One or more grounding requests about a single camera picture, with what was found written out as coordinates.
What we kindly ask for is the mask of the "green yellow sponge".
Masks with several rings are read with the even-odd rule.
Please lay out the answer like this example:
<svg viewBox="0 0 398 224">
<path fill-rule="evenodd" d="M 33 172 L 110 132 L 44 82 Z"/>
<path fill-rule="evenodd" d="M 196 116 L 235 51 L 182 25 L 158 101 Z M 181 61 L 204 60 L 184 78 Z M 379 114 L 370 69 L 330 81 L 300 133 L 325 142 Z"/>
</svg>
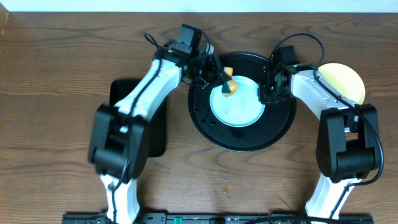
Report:
<svg viewBox="0 0 398 224">
<path fill-rule="evenodd" d="M 233 68 L 232 67 L 225 67 L 224 68 L 225 74 L 227 74 L 230 77 L 230 80 L 226 81 L 223 83 L 221 92 L 224 97 L 229 97 L 236 93 L 236 90 L 238 89 L 238 84 L 235 80 L 232 79 L 233 77 Z"/>
</svg>

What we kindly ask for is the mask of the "light green plate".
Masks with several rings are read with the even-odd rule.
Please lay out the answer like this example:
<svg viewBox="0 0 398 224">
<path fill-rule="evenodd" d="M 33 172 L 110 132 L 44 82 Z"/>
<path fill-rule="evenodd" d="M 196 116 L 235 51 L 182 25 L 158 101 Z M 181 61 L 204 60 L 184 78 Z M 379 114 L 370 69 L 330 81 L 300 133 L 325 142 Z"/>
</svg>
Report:
<svg viewBox="0 0 398 224">
<path fill-rule="evenodd" d="M 214 87 L 210 93 L 210 108 L 223 124 L 243 128 L 255 123 L 265 110 L 257 95 L 258 84 L 244 76 L 234 76 L 238 89 L 228 97 L 223 96 L 221 86 Z"/>
</svg>

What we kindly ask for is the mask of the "yellow plate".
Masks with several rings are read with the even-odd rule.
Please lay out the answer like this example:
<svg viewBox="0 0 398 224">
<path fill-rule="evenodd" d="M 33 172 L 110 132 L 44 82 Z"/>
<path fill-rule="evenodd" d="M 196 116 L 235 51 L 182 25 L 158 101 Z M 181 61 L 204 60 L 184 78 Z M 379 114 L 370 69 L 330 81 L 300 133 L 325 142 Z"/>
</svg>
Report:
<svg viewBox="0 0 398 224">
<path fill-rule="evenodd" d="M 326 63 L 318 70 L 341 95 L 360 105 L 364 102 L 366 90 L 363 80 L 352 68 L 341 63 Z"/>
</svg>

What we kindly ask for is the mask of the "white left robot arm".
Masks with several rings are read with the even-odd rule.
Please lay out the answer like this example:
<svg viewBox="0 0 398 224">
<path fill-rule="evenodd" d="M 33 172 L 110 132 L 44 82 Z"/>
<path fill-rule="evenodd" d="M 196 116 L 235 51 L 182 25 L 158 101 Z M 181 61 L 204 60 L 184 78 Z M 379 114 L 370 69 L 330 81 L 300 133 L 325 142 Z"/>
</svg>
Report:
<svg viewBox="0 0 398 224">
<path fill-rule="evenodd" d="M 141 206 L 137 179 L 149 157 L 150 122 L 184 75 L 221 84 L 232 77 L 213 53 L 193 55 L 160 48 L 145 77 L 114 105 L 95 113 L 88 159 L 105 186 L 106 217 L 111 223 L 134 223 Z"/>
</svg>

